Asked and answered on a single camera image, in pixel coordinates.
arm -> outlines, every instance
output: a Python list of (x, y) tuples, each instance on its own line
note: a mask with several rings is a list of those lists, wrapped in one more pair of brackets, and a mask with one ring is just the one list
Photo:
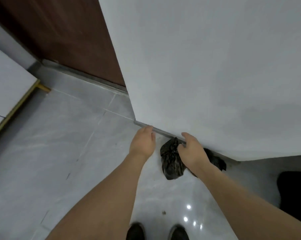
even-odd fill
[(195, 137), (182, 135), (181, 160), (207, 186), (239, 240), (301, 239), (300, 221), (237, 185), (209, 162)]
[(124, 161), (64, 216), (46, 240), (126, 238), (137, 182), (155, 150), (152, 129), (137, 131)]

white wall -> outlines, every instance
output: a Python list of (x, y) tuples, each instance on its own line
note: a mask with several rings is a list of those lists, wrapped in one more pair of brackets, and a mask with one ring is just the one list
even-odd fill
[(0, 26), (0, 50), (23, 68), (28, 69), (36, 59)]
[(99, 0), (136, 120), (236, 160), (301, 154), (301, 0)]

black shoe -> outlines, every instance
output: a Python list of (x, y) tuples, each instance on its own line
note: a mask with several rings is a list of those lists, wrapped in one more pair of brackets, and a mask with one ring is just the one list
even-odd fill
[(145, 240), (145, 231), (141, 223), (133, 223), (126, 235), (126, 240)]
[(168, 240), (189, 240), (189, 238), (184, 227), (175, 225), (169, 233)]

brown wooden door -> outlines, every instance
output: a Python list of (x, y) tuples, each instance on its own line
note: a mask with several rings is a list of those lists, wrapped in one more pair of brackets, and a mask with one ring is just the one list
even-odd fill
[(37, 46), (40, 58), (125, 86), (98, 0), (0, 0), (0, 4)]

right hand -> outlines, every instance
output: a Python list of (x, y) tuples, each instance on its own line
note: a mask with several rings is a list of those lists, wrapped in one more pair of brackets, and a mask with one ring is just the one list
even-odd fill
[(198, 163), (209, 163), (209, 158), (207, 157), (202, 145), (198, 142), (196, 137), (193, 137), (189, 133), (183, 132), (181, 134), (185, 137), (186, 147), (179, 144), (177, 147), (181, 161), (190, 170), (192, 167), (198, 165)]

